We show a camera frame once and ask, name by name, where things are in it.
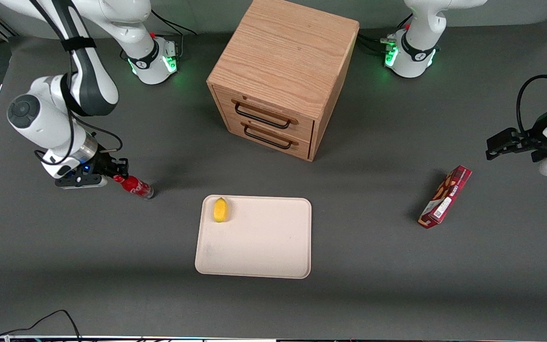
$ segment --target wooden drawer cabinet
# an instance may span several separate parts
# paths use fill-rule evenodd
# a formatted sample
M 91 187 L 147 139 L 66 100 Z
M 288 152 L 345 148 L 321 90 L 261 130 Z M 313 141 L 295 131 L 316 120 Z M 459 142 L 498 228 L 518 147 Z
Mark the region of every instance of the wooden drawer cabinet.
M 207 80 L 227 129 L 313 161 L 357 34 L 351 19 L 254 0 Z

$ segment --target bottle label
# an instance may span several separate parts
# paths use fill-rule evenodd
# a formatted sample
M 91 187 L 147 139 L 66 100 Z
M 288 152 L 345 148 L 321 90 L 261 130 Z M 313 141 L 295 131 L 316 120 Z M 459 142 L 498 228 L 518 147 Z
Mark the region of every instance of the bottle label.
M 139 197 L 148 197 L 151 193 L 151 186 L 149 186 L 149 184 L 141 180 L 137 180 L 137 181 L 138 181 L 138 184 L 135 186 L 134 189 L 130 190 L 130 192 L 134 193 L 135 195 Z

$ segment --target drawer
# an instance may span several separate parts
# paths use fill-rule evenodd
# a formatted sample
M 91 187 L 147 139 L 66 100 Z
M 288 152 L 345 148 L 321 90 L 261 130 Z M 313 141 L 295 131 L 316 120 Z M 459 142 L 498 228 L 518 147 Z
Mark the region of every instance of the drawer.
M 306 160 L 310 155 L 310 143 L 301 139 L 294 139 L 278 132 L 272 132 L 268 128 L 256 126 L 247 121 L 232 121 L 229 123 L 229 131 L 242 138 L 249 139 L 261 145 L 290 154 Z
M 267 128 L 271 132 L 280 132 L 303 141 L 311 141 L 313 120 L 262 104 L 258 100 L 217 86 L 214 90 L 223 111 L 222 114 L 228 122 L 243 121 Z

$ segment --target table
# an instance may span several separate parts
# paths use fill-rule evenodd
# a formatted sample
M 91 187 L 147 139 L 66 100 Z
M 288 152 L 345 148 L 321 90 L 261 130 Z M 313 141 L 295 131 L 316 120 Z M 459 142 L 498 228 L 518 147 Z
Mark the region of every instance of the table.
M 115 184 L 54 187 L 5 112 L 68 60 L 55 41 L 13 39 L 0 92 L 0 332 L 67 309 L 84 335 L 547 341 L 547 178 L 529 154 L 484 154 L 515 126 L 521 84 L 547 73 L 547 22 L 450 28 L 413 80 L 357 47 L 313 163 L 226 131 L 206 77 L 229 37 L 187 37 L 179 73 L 155 86 L 97 41 L 120 101 L 89 121 L 124 139 L 117 156 L 159 191 L 150 201 Z M 531 125 L 546 81 L 524 106 Z M 442 225 L 420 227 L 458 164 L 474 171 L 461 197 Z M 311 275 L 200 275 L 200 204 L 213 193 L 309 199 Z M 72 330 L 60 317 L 34 333 Z

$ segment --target red bottle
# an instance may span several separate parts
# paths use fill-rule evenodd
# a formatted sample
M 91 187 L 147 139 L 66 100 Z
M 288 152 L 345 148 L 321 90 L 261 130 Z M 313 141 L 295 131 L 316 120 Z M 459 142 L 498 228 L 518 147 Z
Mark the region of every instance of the red bottle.
M 134 193 L 134 195 L 142 199 L 148 200 L 153 197 L 153 188 L 135 176 L 129 176 L 128 179 L 124 179 L 122 176 L 115 175 L 113 176 L 113 180 L 121 184 L 124 190 Z

